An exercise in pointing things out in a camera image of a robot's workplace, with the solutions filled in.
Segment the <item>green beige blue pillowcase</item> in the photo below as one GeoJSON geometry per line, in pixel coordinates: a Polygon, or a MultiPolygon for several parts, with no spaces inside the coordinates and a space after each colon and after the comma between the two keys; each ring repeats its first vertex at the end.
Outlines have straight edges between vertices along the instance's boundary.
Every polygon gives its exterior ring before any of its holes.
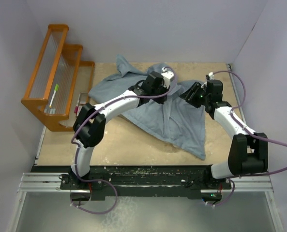
{"type": "MultiPolygon", "coordinates": [[[[117,55],[117,73],[104,78],[92,87],[89,96],[97,103],[104,103],[124,93],[138,81],[146,79],[150,72],[160,73],[165,66],[165,63],[157,63],[141,71],[130,64],[125,57],[117,55]]],[[[155,138],[204,160],[206,158],[204,107],[195,108],[180,97],[193,83],[193,80],[177,83],[164,104],[150,100],[122,115],[155,138]]]]}

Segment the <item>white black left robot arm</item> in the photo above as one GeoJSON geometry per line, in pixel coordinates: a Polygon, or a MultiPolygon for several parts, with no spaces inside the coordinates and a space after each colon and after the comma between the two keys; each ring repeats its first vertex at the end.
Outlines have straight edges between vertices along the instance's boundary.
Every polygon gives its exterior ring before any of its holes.
{"type": "Polygon", "coordinates": [[[125,92],[104,103],[83,105],[73,125],[74,135],[71,143],[76,145],[74,175],[71,184],[76,189],[84,189],[88,184],[90,161],[94,148],[104,137],[106,124],[128,110],[140,107],[154,100],[158,104],[166,101],[174,72],[163,69],[161,73],[152,71],[146,79],[138,81],[125,92]]]}

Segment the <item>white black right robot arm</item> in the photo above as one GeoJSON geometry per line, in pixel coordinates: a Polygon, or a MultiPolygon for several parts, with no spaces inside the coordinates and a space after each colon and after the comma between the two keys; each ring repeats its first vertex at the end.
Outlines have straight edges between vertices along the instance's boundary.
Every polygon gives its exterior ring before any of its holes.
{"type": "Polygon", "coordinates": [[[215,189],[223,178],[267,172],[266,134],[255,132],[234,113],[231,104],[223,100],[221,81],[209,80],[204,85],[195,82],[180,97],[195,108],[203,106],[232,139],[227,161],[213,164],[211,173],[204,176],[203,182],[207,188],[215,189]]]}

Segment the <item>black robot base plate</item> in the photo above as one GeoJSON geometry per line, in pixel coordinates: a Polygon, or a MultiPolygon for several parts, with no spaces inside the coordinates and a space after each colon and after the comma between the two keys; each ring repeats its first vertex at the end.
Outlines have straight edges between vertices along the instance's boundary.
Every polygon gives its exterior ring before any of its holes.
{"type": "Polygon", "coordinates": [[[220,200],[230,190],[225,179],[214,179],[209,165],[91,166],[81,181],[72,171],[59,175],[60,188],[72,198],[87,191],[93,201],[106,197],[186,197],[220,200]]]}

